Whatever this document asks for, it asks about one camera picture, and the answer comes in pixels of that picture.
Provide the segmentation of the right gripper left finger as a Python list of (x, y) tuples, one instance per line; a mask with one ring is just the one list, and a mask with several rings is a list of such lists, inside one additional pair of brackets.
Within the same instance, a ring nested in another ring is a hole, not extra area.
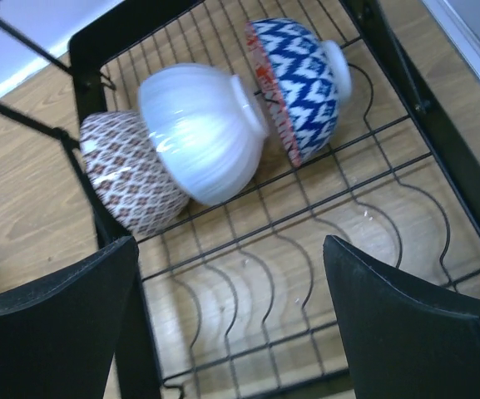
[(0, 293), (0, 398), (101, 398), (138, 249), (123, 237)]

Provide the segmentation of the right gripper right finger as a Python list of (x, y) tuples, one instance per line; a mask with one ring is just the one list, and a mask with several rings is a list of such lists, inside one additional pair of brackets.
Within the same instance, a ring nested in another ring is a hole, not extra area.
[(329, 235), (324, 268), (358, 398), (480, 398), (480, 299)]

